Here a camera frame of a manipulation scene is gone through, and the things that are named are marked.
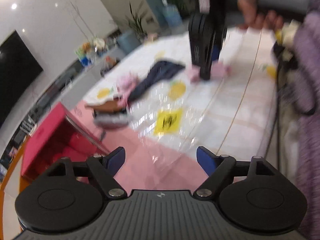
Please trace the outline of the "purple fuzzy sleeve forearm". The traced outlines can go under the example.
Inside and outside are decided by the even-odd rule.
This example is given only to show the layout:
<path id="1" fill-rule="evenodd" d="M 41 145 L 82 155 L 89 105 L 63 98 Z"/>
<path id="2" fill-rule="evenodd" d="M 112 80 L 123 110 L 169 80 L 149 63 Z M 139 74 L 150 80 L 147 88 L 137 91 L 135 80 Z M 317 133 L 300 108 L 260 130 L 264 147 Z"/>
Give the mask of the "purple fuzzy sleeve forearm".
<path id="1" fill-rule="evenodd" d="M 307 239 L 319 239 L 319 0 L 310 0 L 293 47 L 299 64 L 295 93 L 302 111 L 296 185 L 308 202 L 300 231 Z"/>

